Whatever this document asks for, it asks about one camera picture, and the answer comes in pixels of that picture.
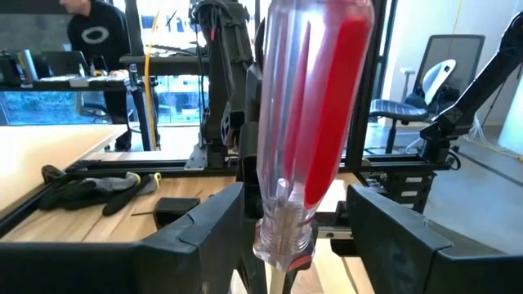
clear plastic handle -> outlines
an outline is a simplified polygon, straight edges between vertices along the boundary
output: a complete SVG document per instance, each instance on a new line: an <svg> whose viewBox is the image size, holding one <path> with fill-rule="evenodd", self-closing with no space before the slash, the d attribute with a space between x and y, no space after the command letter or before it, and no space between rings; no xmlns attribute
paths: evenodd
<svg viewBox="0 0 523 294"><path fill-rule="evenodd" d="M369 0L274 0L261 90L255 254L299 266L339 165L373 27Z"/></svg>

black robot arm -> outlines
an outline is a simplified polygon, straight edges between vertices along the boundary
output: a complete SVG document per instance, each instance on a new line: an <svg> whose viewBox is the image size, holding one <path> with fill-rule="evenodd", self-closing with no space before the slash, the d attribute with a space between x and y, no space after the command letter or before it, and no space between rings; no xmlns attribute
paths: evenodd
<svg viewBox="0 0 523 294"><path fill-rule="evenodd" d="M232 146L244 124L248 67L253 62L247 31L249 14L237 1L203 0L193 10L210 54L209 116L203 138Z"/></svg>
<svg viewBox="0 0 523 294"><path fill-rule="evenodd" d="M421 131L425 140L421 156L434 162L445 161L449 141L469 132L476 111L522 62L523 12L520 12L505 29L494 57L467 90Z"/></svg>

desk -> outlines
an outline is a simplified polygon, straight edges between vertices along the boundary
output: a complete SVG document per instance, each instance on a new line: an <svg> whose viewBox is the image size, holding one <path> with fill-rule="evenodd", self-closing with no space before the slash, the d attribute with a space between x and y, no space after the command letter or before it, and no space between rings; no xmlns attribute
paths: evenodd
<svg viewBox="0 0 523 294"><path fill-rule="evenodd" d="M135 154L119 154L118 160L134 159ZM234 177L167 178L155 194L133 200L111 217L101 216L101 206L78 212L35 212L9 234L4 242L131 242L152 234L156 228L151 215L161 197L199 197L205 201L209 194L222 190L235 181ZM340 174L332 183L320 212L333 212L337 201L344 199L346 186L358 183L352 174ZM232 292L245 293L237 273L233 276ZM296 279L293 294L373 293L360 258L340 258L332 253L328 240L318 240L312 267Z"/></svg>
<svg viewBox="0 0 523 294"><path fill-rule="evenodd" d="M125 131L123 125L0 127L0 217L41 189L42 166L65 169Z"/></svg>
<svg viewBox="0 0 523 294"><path fill-rule="evenodd" d="M9 87L0 85L0 91L127 91L128 85L129 80L91 82L89 87L71 87L68 81L37 82L34 87Z"/></svg>

person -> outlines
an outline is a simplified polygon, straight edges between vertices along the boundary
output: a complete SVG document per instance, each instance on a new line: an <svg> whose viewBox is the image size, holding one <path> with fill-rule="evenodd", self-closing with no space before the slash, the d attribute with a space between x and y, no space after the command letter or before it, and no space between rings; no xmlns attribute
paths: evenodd
<svg viewBox="0 0 523 294"><path fill-rule="evenodd" d="M73 51L81 51L87 62L95 63L103 57L106 70L125 69L120 58L131 52L125 14L117 7L99 0L60 0L60 5L74 15L67 28ZM158 97L152 95L158 113ZM105 105L113 124L127 124L127 131L114 146L116 151L131 148L132 133L127 117L127 92L104 92ZM159 135L155 127L156 141Z"/></svg>

white wall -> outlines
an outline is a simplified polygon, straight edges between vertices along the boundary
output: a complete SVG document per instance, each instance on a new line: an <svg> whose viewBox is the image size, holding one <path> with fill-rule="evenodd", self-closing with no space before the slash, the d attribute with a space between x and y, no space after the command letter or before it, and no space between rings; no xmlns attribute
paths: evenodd
<svg viewBox="0 0 523 294"><path fill-rule="evenodd" d="M391 40L389 62L383 86L383 99L399 101L405 84L400 68L418 70L428 39L433 34L471 33L485 35L485 45L478 73L496 52L499 40L510 19L523 10L518 0L463 0L458 15L458 0L399 0ZM503 124L516 92L513 74L500 94L487 124ZM409 89L413 87L411 78ZM478 111L482 121L492 98Z"/></svg>

